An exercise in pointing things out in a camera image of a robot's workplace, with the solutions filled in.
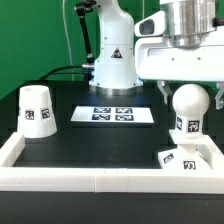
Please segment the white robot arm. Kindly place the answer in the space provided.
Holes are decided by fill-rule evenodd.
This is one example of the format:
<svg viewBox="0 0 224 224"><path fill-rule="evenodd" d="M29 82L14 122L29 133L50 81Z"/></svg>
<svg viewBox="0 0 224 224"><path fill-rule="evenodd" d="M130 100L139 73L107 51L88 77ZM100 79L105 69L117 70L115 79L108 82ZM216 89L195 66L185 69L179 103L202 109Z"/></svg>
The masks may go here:
<svg viewBox="0 0 224 224"><path fill-rule="evenodd" d="M139 21L118 0L97 0L100 54L93 91L126 95L155 80L163 95L169 81L214 82L216 107L224 107L224 18L216 0L160 0L160 10Z"/></svg>

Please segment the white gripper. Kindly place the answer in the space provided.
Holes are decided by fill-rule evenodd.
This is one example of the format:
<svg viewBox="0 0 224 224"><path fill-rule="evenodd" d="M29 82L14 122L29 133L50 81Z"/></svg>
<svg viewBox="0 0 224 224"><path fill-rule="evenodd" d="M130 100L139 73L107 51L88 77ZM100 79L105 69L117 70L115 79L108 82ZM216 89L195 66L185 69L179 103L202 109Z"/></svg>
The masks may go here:
<svg viewBox="0 0 224 224"><path fill-rule="evenodd" d="M135 25L135 68L143 80L158 80L164 103L167 81L219 82L216 109L224 107L224 20L204 12L161 10Z"/></svg>

